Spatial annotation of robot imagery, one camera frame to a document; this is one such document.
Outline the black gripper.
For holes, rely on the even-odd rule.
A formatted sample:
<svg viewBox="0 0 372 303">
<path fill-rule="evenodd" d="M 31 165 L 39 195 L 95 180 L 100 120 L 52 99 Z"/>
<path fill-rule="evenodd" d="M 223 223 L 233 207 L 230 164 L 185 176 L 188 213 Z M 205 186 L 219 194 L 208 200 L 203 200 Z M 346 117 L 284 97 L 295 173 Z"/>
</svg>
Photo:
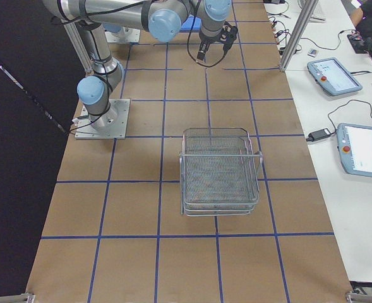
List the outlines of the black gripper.
<svg viewBox="0 0 372 303">
<path fill-rule="evenodd" d="M 223 45 L 223 51 L 229 51 L 235 42 L 238 34 L 238 28 L 234 25 L 224 25 L 220 33 L 220 42 Z"/>
</svg>

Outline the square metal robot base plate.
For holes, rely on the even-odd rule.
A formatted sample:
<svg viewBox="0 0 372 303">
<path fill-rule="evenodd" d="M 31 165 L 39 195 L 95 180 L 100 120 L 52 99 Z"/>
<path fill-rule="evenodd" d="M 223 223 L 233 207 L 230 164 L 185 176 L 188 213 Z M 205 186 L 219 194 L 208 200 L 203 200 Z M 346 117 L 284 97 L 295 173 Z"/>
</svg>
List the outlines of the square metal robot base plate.
<svg viewBox="0 0 372 303">
<path fill-rule="evenodd" d="M 85 106 L 82 106 L 81 116 L 75 128 L 77 140 L 109 140 L 126 137 L 130 99 L 110 99 L 110 109 L 101 117 L 88 115 Z"/>
</svg>

